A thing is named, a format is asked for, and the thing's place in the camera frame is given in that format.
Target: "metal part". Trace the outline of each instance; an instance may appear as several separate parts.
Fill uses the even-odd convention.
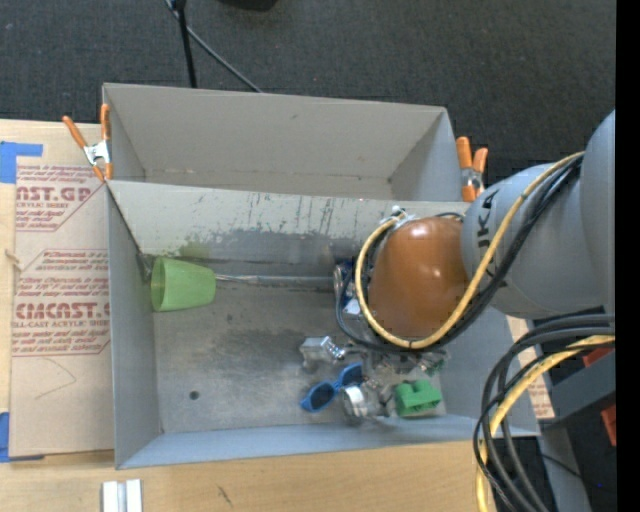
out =
[[[111,155],[109,153],[109,146],[106,140],[101,140],[93,146],[85,146],[84,153],[87,155],[87,160],[91,165],[97,165],[98,159],[102,158],[106,163],[111,162]]]
[[[346,354],[346,350],[336,345],[329,336],[307,338],[300,346],[300,352],[304,357],[302,366],[308,371],[315,371],[318,363],[335,364],[342,361]]]
[[[103,482],[101,512],[142,512],[142,480]]]
[[[361,386],[347,386],[340,394],[342,409],[348,420],[359,423],[365,418],[391,415],[388,408],[392,387],[375,380]]]

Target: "gray bin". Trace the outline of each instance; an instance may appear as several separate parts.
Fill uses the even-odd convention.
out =
[[[118,468],[471,437],[486,376],[513,343],[491,308],[449,346],[437,415],[354,427],[337,404],[298,405],[322,377],[303,371],[299,346],[340,337],[336,262],[394,205],[466,210],[445,109],[109,84],[104,97]],[[138,253],[278,284],[219,281],[209,306],[154,313]],[[528,397],[512,420],[537,433]]]

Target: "blue sunglasses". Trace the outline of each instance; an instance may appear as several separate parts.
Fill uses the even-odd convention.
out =
[[[325,380],[313,386],[300,402],[300,407],[309,412],[321,411],[331,403],[341,388],[362,384],[362,381],[362,363],[350,364],[340,372],[335,382]]]

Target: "cardboard box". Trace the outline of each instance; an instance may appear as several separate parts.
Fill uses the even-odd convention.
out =
[[[335,264],[393,205],[466,209],[444,108],[112,84],[104,99],[117,467],[471,437],[482,385],[513,342],[493,309],[448,346],[441,414],[354,427],[337,404],[299,406],[323,377],[303,371],[299,346],[340,337]],[[160,255],[236,279],[219,279],[209,306],[154,313],[143,263]],[[512,418],[536,431],[528,399]]]
[[[99,126],[79,128],[100,137]],[[9,456],[111,449],[106,187],[62,123],[0,120],[0,142],[18,148],[3,151],[0,183]]]

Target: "green plastic cup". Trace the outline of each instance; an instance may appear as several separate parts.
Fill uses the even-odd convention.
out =
[[[171,258],[157,258],[151,273],[151,303],[155,311],[206,306],[216,294],[210,268]]]

